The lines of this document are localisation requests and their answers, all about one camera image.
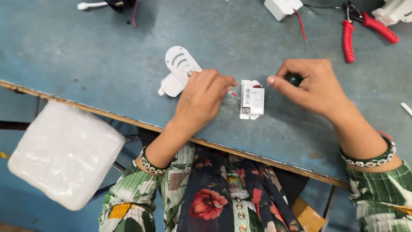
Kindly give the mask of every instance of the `wooden table edge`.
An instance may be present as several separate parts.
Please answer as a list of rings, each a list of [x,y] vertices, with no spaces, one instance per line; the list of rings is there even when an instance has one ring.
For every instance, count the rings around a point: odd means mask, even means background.
[[[41,91],[30,89],[30,88],[27,88],[27,87],[24,87],[24,86],[21,86],[21,85],[13,84],[13,83],[5,81],[5,80],[0,80],[0,86],[3,86],[5,88],[9,88],[9,89],[13,89],[13,90],[17,90],[17,91],[20,91],[20,92],[24,92],[24,93],[27,93],[27,94],[30,94],[30,95],[33,95],[33,96],[45,98],[47,100],[60,102],[60,103],[63,103],[63,104],[66,104],[66,105],[69,105],[69,106],[72,106],[72,107],[83,109],[85,111],[89,111],[89,112],[92,112],[92,113],[95,113],[95,114],[99,114],[99,115],[102,115],[102,116],[105,116],[105,117],[108,117],[108,118],[112,118],[112,119],[115,119],[115,120],[118,120],[118,121],[122,121],[122,122],[125,122],[125,123],[132,124],[132,125],[136,125],[136,126],[139,126],[139,127],[142,127],[142,128],[149,129],[149,130],[162,132],[162,130],[164,129],[163,127],[160,127],[160,126],[156,126],[156,125],[146,123],[146,122],[143,122],[143,121],[140,121],[140,120],[136,120],[136,119],[133,119],[133,118],[125,117],[123,115],[119,115],[119,114],[115,114],[115,113],[112,113],[112,112],[109,112],[109,111],[106,111],[106,110],[98,109],[98,108],[88,106],[88,105],[85,105],[85,104],[82,104],[82,103],[78,103],[78,102],[75,102],[75,101],[72,101],[72,100],[68,100],[68,99],[65,99],[65,98],[62,98],[62,97],[53,96],[53,95],[48,94],[48,93],[44,93],[44,92],[41,92]],[[324,174],[321,174],[321,173],[318,173],[318,172],[315,172],[315,171],[312,171],[312,170],[307,170],[307,169],[300,168],[300,167],[297,167],[297,166],[294,166],[294,165],[290,165],[290,164],[279,162],[279,161],[276,161],[276,160],[273,160],[273,159],[265,158],[265,157],[262,157],[262,156],[259,156],[259,155],[253,154],[253,153],[245,152],[245,151],[242,151],[242,150],[238,150],[238,149],[228,147],[228,146],[225,146],[225,145],[221,145],[221,144],[211,142],[211,141],[208,141],[208,140],[203,140],[203,139],[200,139],[200,138],[197,138],[197,137],[193,137],[190,141],[194,142],[194,143],[197,143],[197,144],[207,146],[207,147],[212,147],[212,148],[224,151],[224,152],[235,154],[235,155],[238,155],[238,156],[241,156],[241,157],[245,157],[245,158],[248,158],[248,159],[251,159],[251,160],[255,160],[255,161],[258,161],[258,162],[261,162],[261,163],[265,163],[265,164],[268,164],[268,165],[271,165],[271,166],[274,166],[274,167],[277,167],[277,168],[288,170],[288,171],[291,171],[293,173],[301,174],[303,176],[307,176],[309,178],[313,178],[313,179],[316,179],[316,180],[319,180],[319,181],[322,181],[322,182],[325,182],[325,183],[328,183],[328,184],[331,184],[331,185],[343,187],[343,188],[348,189],[348,190],[351,189],[349,183],[344,181],[344,180],[341,180],[341,179],[338,179],[338,178],[335,178],[335,177],[330,177],[328,175],[324,175]]]

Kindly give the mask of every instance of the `red pliers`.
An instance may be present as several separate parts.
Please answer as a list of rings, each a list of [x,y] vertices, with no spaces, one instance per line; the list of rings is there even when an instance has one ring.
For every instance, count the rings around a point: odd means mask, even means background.
[[[359,10],[352,5],[350,1],[344,4],[343,10],[346,12],[348,19],[342,22],[343,25],[343,51],[347,63],[355,61],[355,55],[352,48],[352,32],[355,29],[353,21],[359,21],[363,26],[375,29],[381,35],[383,35],[389,42],[399,42],[399,37],[395,35],[389,28],[380,23],[379,21],[368,16],[366,12],[360,13]]]

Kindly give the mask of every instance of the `green bangle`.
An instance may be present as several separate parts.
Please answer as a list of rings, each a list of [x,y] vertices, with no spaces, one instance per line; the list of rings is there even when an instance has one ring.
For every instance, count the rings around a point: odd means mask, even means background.
[[[142,162],[143,167],[145,167],[146,170],[148,170],[149,172],[154,173],[154,174],[163,174],[163,173],[165,173],[166,170],[170,167],[170,164],[172,162],[170,162],[169,165],[165,168],[158,168],[158,167],[154,166],[146,158],[146,147],[147,146],[145,146],[142,149],[142,151],[140,152],[140,161]]]
[[[342,158],[348,162],[349,164],[353,164],[359,167],[376,167],[379,165],[382,165],[384,163],[387,163],[388,161],[390,161],[391,159],[393,159],[393,157],[396,154],[396,147],[395,147],[395,143],[390,141],[388,138],[386,138],[385,136],[382,136],[382,138],[385,140],[385,142],[388,144],[388,150],[383,153],[382,155],[372,158],[372,159],[353,159],[350,158],[349,156],[347,156],[342,148],[340,148],[340,155],[342,156]]]

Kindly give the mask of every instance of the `black wire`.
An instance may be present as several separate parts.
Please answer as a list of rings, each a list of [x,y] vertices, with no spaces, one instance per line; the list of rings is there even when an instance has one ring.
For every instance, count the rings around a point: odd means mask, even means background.
[[[333,6],[312,6],[312,5],[309,5],[309,4],[306,4],[306,3],[303,3],[303,5],[304,6],[306,6],[306,7],[310,7],[310,8],[319,8],[319,9],[340,9],[340,7],[333,7]]]

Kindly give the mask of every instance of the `red wire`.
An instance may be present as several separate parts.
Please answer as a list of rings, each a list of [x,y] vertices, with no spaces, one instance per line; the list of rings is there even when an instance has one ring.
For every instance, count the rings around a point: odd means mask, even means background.
[[[133,26],[136,27],[136,12],[137,12],[137,6],[139,5],[139,0],[136,0],[136,3],[134,4],[134,11],[133,11]]]
[[[297,16],[299,17],[300,27],[302,28],[302,35],[303,35],[303,38],[304,38],[305,41],[306,41],[306,35],[305,35],[305,30],[303,29],[302,18],[300,17],[300,14],[299,14],[299,12],[297,12],[297,10],[295,10],[295,9],[293,9],[293,10],[295,11],[295,13],[297,14]]]

